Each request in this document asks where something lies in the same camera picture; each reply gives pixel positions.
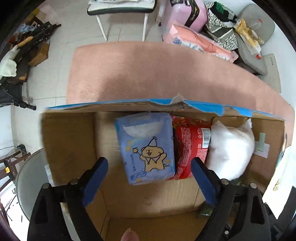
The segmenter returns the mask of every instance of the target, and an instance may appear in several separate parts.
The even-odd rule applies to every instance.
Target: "barcode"
[[[209,148],[209,143],[211,139],[211,129],[201,128],[202,129],[202,148]]]

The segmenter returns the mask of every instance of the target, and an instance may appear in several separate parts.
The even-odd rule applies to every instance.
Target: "finger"
[[[126,230],[120,241],[139,241],[138,235],[130,228]]]

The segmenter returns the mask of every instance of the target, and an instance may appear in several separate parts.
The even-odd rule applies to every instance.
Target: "white plastic bag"
[[[234,25],[235,31],[240,35],[246,47],[250,51],[251,55],[256,55],[256,58],[261,59],[261,47],[258,40],[262,40],[258,37],[256,32],[250,29],[244,19],[237,20],[237,23]]]
[[[17,63],[13,60],[17,56],[18,52],[20,51],[17,49],[17,45],[15,45],[11,50],[9,50],[4,57],[2,58],[0,62],[0,79],[10,76],[16,76],[17,75]]]
[[[234,180],[245,171],[255,149],[251,119],[239,128],[217,121],[211,127],[211,141],[206,167],[222,179]]]

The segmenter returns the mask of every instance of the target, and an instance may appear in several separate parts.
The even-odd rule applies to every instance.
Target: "paper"
[[[178,30],[172,25],[172,27],[170,28],[170,34],[175,35],[176,33],[178,33]]]
[[[260,142],[259,141],[255,141],[255,151],[254,154],[262,156],[264,158],[268,157],[268,152],[269,152],[269,144],[264,143],[263,145],[263,151],[259,151],[257,150],[258,147],[260,146]]]

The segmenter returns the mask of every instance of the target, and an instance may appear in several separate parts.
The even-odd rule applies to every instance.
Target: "chair leg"
[[[148,13],[145,13],[142,42],[145,42]]]
[[[103,24],[101,22],[100,16],[99,15],[96,15],[96,19],[97,19],[97,21],[98,21],[98,23],[100,25],[100,28],[101,28],[102,34],[104,36],[104,39],[105,39],[105,41],[107,41],[108,39],[107,39],[107,36],[105,34],[105,31],[104,31]]]

